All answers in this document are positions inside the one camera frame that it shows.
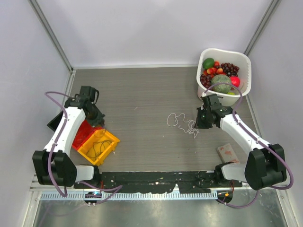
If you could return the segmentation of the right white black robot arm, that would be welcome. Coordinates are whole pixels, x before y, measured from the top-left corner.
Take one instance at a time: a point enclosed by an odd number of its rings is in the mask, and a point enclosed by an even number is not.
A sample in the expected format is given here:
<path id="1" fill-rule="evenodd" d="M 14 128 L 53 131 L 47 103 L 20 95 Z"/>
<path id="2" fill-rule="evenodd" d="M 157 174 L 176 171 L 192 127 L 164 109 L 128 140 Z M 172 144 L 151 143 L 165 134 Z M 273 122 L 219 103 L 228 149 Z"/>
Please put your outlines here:
<path id="1" fill-rule="evenodd" d="M 231 180 L 245 182 L 252 189 L 260 190 L 287 179 L 284 149 L 260 138 L 230 106 L 223 106 L 216 94 L 203 95 L 203 105 L 197 108 L 195 127 L 210 129 L 217 126 L 228 133 L 246 152 L 244 164 L 226 161 L 215 168 L 214 182 L 220 187 Z"/>

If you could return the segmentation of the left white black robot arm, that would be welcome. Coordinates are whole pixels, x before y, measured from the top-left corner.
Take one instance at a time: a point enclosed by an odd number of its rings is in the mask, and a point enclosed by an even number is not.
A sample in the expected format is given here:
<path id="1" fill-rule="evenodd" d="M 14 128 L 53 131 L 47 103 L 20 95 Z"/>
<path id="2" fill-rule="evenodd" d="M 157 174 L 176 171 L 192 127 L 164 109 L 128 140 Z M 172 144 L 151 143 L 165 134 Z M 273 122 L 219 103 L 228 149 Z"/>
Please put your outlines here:
<path id="1" fill-rule="evenodd" d="M 97 108 L 99 91 L 91 86 L 81 86 L 80 92 L 68 97 L 61 105 L 63 116 L 51 140 L 43 150 L 32 156 L 36 176 L 41 185 L 71 187 L 84 181 L 91 189 L 100 185 L 101 177 L 96 165 L 76 166 L 70 159 L 70 151 L 83 122 L 93 129 L 104 126 L 105 115 Z"/>

